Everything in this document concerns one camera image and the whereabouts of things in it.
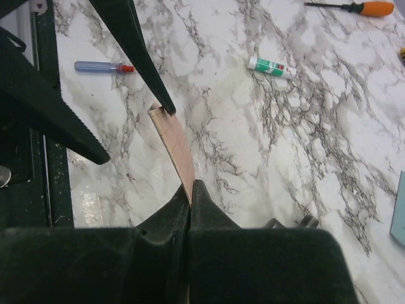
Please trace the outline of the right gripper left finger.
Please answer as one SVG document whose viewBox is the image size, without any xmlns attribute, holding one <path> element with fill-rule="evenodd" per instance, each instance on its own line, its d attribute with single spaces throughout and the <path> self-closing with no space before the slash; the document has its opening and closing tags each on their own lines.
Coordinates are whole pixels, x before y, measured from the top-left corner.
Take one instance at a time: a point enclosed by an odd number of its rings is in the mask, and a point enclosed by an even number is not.
<svg viewBox="0 0 405 304">
<path fill-rule="evenodd" d="M 138 303 L 187 303 L 190 207 L 180 186 L 171 200 L 137 226 L 132 269 Z"/>
</svg>

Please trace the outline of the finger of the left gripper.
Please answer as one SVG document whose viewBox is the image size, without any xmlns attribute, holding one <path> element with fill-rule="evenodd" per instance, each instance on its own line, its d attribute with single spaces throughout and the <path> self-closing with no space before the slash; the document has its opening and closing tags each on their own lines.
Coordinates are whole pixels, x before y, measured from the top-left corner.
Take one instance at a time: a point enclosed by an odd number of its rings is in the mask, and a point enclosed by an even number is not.
<svg viewBox="0 0 405 304">
<path fill-rule="evenodd" d="M 90 3 L 163 108 L 175 114 L 176 107 L 147 51 L 134 2 L 90 0 Z"/>
<path fill-rule="evenodd" d="M 1 29 L 1 114 L 25 122 L 86 159 L 102 165 L 109 154 L 41 73 Z"/>
</svg>

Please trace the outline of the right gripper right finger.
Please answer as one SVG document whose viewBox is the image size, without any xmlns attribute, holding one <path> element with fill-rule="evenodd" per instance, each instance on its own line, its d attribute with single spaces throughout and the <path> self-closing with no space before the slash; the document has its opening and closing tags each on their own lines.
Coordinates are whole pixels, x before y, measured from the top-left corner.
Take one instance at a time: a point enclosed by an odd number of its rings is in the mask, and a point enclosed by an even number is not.
<svg viewBox="0 0 405 304">
<path fill-rule="evenodd" d="M 242 230 L 195 180 L 189 230 L 189 287 L 192 303 L 243 303 Z"/>
</svg>

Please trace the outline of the brown paper letter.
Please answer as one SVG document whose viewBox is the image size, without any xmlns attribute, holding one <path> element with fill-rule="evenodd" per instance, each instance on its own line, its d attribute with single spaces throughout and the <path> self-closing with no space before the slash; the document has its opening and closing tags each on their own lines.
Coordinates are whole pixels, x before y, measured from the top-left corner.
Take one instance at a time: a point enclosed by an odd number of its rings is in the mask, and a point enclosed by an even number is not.
<svg viewBox="0 0 405 304">
<path fill-rule="evenodd" d="M 170 115 L 158 103 L 148 110 L 150 116 L 180 178 L 189 205 L 192 204 L 193 184 L 196 179 L 190 146 L 184 129 L 175 114 Z"/>
</svg>

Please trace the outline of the green glue tube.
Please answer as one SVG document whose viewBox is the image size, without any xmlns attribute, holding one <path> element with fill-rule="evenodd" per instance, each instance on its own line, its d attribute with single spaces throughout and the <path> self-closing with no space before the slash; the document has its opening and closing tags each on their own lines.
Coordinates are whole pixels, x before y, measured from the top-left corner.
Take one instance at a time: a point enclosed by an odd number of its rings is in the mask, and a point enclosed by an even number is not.
<svg viewBox="0 0 405 304">
<path fill-rule="evenodd" d="M 281 63 L 264 60 L 258 57 L 250 57 L 247 68 L 274 77 L 292 80 L 296 77 L 297 70 Z"/>
</svg>

